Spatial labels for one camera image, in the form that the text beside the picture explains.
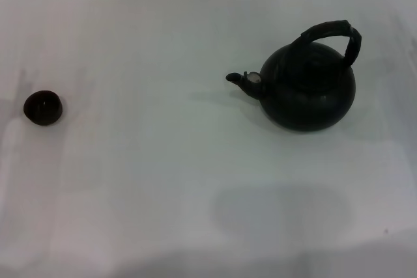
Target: teapot body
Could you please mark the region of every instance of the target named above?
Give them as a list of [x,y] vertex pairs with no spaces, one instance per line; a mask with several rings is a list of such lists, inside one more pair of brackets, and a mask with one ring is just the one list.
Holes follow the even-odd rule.
[[[319,43],[310,45],[343,57],[328,46]],[[333,88],[303,90],[293,85],[280,68],[280,60],[288,48],[289,45],[273,53],[261,69],[265,95],[259,101],[265,113],[278,124],[302,132],[321,130],[339,122],[351,108],[355,96],[352,68],[343,70],[339,83]]]

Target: small dark bowl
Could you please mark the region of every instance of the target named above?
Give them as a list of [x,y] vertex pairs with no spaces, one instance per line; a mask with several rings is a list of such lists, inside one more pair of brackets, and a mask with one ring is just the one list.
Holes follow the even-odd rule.
[[35,124],[48,126],[59,120],[63,114],[63,104],[54,92],[41,90],[28,97],[23,112]]

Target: teapot handle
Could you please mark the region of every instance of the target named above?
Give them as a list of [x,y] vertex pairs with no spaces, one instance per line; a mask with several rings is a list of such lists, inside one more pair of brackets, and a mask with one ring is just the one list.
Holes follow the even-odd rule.
[[317,39],[331,36],[345,36],[350,38],[342,63],[344,66],[351,66],[358,57],[362,36],[360,36],[359,32],[354,29],[348,21],[324,22],[313,26],[302,33],[301,36],[289,46],[287,53],[283,58],[282,66],[285,68],[285,65],[288,64],[290,59],[296,57],[297,52],[304,46],[309,45]]

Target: white surface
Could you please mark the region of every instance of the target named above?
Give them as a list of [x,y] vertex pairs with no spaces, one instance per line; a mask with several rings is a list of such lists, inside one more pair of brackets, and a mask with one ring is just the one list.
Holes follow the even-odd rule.
[[[0,277],[416,277],[413,10],[0,0]],[[364,41],[333,128],[277,128],[225,81],[340,19]],[[40,89],[65,101],[49,128],[21,112]]]

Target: teapot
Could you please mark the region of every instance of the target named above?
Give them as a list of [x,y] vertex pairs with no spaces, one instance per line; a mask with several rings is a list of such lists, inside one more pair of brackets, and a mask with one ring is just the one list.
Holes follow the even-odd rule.
[[[349,37],[344,56],[314,42],[331,36]],[[318,24],[274,52],[260,73],[230,73],[226,80],[259,100],[265,113],[285,128],[322,130],[339,122],[351,108],[356,91],[351,65],[361,42],[348,21]]]

